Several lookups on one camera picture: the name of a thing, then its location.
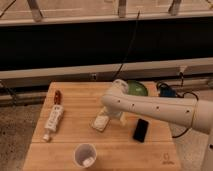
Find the black cable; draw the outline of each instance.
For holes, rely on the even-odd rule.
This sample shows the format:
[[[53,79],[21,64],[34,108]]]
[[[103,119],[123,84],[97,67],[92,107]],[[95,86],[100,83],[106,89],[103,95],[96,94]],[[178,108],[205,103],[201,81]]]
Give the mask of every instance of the black cable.
[[[173,135],[172,138],[180,138],[183,135],[185,135],[187,132],[189,131],[189,128],[186,128],[182,133],[180,133],[179,135]]]
[[[127,49],[126,55],[125,55],[125,57],[123,58],[122,63],[121,63],[121,65],[120,65],[119,69],[117,70],[117,72],[115,73],[115,75],[112,77],[112,79],[111,79],[112,81],[114,81],[114,80],[117,78],[117,76],[120,74],[121,69],[123,68],[124,63],[126,62],[127,58],[129,57],[129,54],[130,54],[131,51],[132,51],[132,47],[133,47],[133,44],[134,44],[134,42],[135,42],[135,37],[136,37],[137,29],[138,29],[138,21],[139,21],[139,18],[140,18],[140,11],[138,12],[138,15],[137,15],[137,18],[136,18],[135,29],[134,29],[134,31],[133,31],[132,39],[131,39],[131,41],[130,41],[130,43],[129,43],[129,47],[128,47],[128,49]]]

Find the wooden cutting board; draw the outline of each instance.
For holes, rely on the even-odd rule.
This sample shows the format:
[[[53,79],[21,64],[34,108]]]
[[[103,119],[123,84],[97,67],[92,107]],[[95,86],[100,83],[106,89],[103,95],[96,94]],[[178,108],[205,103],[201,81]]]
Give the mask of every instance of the wooden cutting board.
[[[79,143],[92,143],[98,153],[89,171],[178,171],[175,145],[166,122],[141,117],[149,122],[145,143],[132,139],[138,116],[126,113],[127,125],[111,120],[103,133],[90,127],[103,107],[100,98],[111,83],[52,83],[47,93],[24,171],[79,171],[73,162]],[[144,82],[150,96],[157,96],[155,84]],[[44,124],[53,105],[55,90],[62,93],[64,117],[51,143],[45,143]]]

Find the red handle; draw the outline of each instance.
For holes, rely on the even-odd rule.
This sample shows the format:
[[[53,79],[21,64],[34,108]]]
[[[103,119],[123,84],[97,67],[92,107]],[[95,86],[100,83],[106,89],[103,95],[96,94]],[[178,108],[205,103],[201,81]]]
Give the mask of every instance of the red handle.
[[[55,91],[54,104],[61,104],[61,92],[59,90]]]

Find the white paper cup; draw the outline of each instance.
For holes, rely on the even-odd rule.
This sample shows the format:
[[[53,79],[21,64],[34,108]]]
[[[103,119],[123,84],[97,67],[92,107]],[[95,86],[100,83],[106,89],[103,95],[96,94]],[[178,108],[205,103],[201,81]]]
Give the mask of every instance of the white paper cup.
[[[91,167],[96,160],[97,152],[92,144],[80,144],[74,151],[74,162],[81,168]]]

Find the black wall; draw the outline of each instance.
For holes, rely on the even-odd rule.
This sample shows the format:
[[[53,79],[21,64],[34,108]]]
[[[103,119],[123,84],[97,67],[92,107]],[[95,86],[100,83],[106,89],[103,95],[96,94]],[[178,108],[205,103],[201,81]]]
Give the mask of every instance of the black wall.
[[[0,28],[0,70],[120,63],[135,21]],[[213,18],[139,21],[127,62],[213,57]]]

